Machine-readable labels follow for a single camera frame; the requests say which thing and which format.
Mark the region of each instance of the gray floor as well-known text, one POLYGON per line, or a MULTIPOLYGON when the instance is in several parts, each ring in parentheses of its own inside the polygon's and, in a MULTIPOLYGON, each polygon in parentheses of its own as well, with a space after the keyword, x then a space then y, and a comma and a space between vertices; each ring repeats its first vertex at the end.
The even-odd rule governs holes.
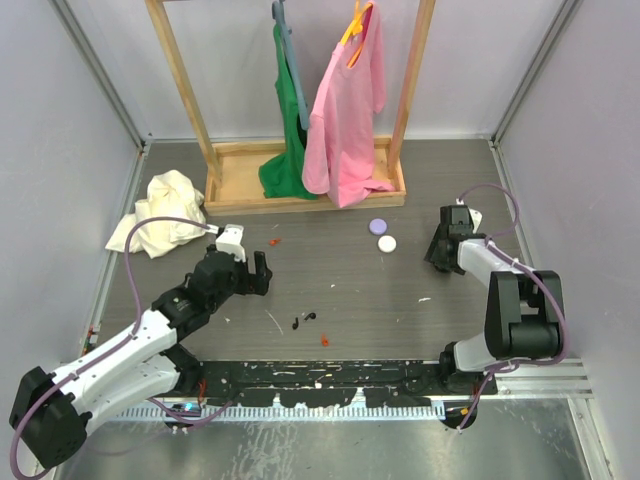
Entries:
MULTIPOLYGON (((218 225, 244 225, 247 252, 267 253, 274 272, 271 291, 266 297, 231 298, 183 344, 202 360, 436 359, 450 341, 479 333, 486 290, 469 275, 439 274, 422 259, 441 205, 454 202, 476 183, 499 183, 487 142, 407 141, 402 165, 408 190, 404 207, 213 219, 218 225), (398 241, 392 254, 381 254, 367 230, 375 217, 388 222, 398 241), (276 237, 282 242, 271 247, 268 242, 276 237), (419 302, 422 298, 430 300, 419 302), (318 318, 292 330, 294 318, 310 311, 318 318), (322 334, 329 347, 321 345, 322 334)), ((204 190, 206 167, 196 144, 156 144, 139 196, 146 196, 153 175, 170 169, 204 190)), ((510 222, 498 192, 478 191, 469 204, 484 214, 481 231, 495 232, 510 222)), ((200 238, 154 260, 145 253, 134 255, 144 304, 180 283, 203 257, 208 241, 200 238)), ((515 237, 501 239, 499 245, 518 253, 515 237)), ((134 314, 120 258, 100 340, 125 328, 134 314)))
POLYGON ((488 400, 480 412, 462 435, 437 421, 214 422, 186 437, 157 422, 111 422, 56 479, 590 478, 565 400, 488 400))

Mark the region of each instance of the pink shirt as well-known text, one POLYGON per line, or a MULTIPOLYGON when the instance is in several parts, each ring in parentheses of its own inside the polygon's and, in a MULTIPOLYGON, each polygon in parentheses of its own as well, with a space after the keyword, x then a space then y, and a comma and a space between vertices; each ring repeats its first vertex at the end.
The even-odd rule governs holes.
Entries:
POLYGON ((372 191, 393 191, 373 180, 373 113, 386 101, 380 13, 374 3, 358 38, 338 44, 318 88, 310 117, 302 181, 311 193, 327 193, 338 207, 364 200, 372 191), (356 63, 349 60, 364 42, 356 63))

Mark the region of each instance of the wooden clothes rack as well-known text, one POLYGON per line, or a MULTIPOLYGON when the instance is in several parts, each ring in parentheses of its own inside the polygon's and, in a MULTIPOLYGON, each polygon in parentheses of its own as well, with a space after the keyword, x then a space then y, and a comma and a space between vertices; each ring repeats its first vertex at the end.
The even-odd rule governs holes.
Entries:
MULTIPOLYGON (((169 1, 175 0, 145 0, 160 45, 167 57, 169 68, 208 166, 204 200, 207 213, 227 215, 337 209, 326 195, 320 195, 316 200, 294 197, 264 198, 258 168, 285 151, 284 140, 211 143, 164 8, 164 3, 169 1)), ((376 136, 374 139, 376 167, 373 177, 391 183, 396 191, 371 193, 352 208, 404 205, 407 189, 400 163, 400 150, 409 121, 435 3, 436 0, 420 0, 393 135, 376 136)))

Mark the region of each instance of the wooden base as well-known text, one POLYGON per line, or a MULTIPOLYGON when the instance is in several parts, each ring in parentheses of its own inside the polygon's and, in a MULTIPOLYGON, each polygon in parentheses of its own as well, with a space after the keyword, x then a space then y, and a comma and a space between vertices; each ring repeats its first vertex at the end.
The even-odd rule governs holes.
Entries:
MULTIPOLYGON (((400 161, 394 178, 387 175, 390 136, 375 138, 376 167, 373 178, 389 182, 395 192, 375 192, 350 208, 400 207, 404 205, 407 188, 400 161)), ((317 200, 301 198, 264 198, 258 177, 261 165, 285 151, 283 140, 241 143, 214 143, 213 149, 222 164, 222 185, 216 187, 215 173, 209 170, 204 207, 209 215, 242 215, 252 213, 312 212, 337 210, 326 195, 317 200)))

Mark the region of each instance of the crumpled cloth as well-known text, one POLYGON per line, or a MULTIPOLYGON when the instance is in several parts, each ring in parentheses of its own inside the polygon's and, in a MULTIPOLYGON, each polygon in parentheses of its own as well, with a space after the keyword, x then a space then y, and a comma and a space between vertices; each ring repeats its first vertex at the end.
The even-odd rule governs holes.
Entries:
MULTIPOLYGON (((138 200, 135 212, 125 215, 107 243, 107 250, 124 252, 127 235, 136 223, 151 217, 180 217, 205 223, 200 205, 204 195, 193 187, 191 180, 177 170, 156 175, 147 187, 147 198, 138 200)), ((149 257, 165 255, 178 245, 206 233, 202 228, 180 222, 152 222, 140 228, 131 239, 129 252, 146 251, 149 257)))

